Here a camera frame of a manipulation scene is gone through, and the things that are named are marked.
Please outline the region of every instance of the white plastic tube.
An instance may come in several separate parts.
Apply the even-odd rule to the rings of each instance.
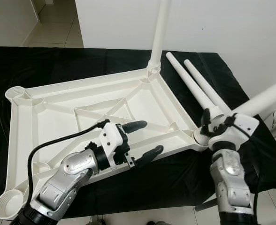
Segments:
[[[192,92],[194,97],[197,99],[199,104],[203,109],[214,107],[213,102],[208,98],[208,96],[203,92],[203,90],[198,86],[198,84],[190,77],[187,71],[182,67],[182,65],[176,60],[172,53],[166,53],[167,59],[170,61],[171,65],[178,72],[184,83],[187,85],[189,90]]]
[[[224,114],[229,114],[231,109],[222,100],[222,98],[216,93],[216,91],[211,87],[211,85],[205,80],[205,78],[200,74],[200,72],[195,68],[195,66],[189,61],[184,61],[185,66],[189,70],[190,74],[194,77],[198,85],[203,89],[211,101],[218,106]]]
[[[276,84],[256,95],[241,106],[233,110],[234,113],[243,113],[255,116],[276,102]]]
[[[158,73],[161,68],[162,47],[167,27],[170,4],[171,0],[161,0],[160,2],[156,31],[153,39],[152,54],[147,66],[147,69],[152,73]]]

